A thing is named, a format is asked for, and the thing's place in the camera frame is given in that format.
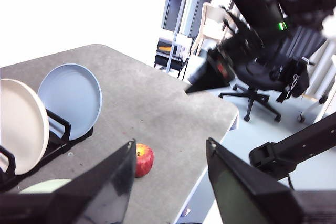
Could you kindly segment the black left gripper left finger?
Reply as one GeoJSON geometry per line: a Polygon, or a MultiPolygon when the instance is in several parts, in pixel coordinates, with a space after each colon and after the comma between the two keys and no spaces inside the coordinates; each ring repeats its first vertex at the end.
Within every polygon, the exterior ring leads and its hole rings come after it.
{"type": "Polygon", "coordinates": [[[136,158],[132,139],[51,193],[1,194],[1,223],[123,223],[136,158]]]}

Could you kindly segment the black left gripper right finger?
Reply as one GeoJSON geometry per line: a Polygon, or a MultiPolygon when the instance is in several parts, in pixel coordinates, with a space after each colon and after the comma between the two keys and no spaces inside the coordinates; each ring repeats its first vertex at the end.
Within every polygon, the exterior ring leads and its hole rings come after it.
{"type": "Polygon", "coordinates": [[[206,140],[206,158],[223,223],[302,223],[303,211],[292,189],[211,137],[206,140]]]}

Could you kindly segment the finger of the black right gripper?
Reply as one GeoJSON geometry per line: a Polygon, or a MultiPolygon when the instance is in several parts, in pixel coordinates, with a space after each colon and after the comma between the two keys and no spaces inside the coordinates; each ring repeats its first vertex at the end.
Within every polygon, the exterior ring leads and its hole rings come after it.
{"type": "Polygon", "coordinates": [[[215,67],[204,62],[195,72],[193,72],[188,81],[190,85],[184,90],[186,94],[223,88],[229,86],[233,79],[233,70],[230,67],[223,66],[220,63],[215,67]]]}

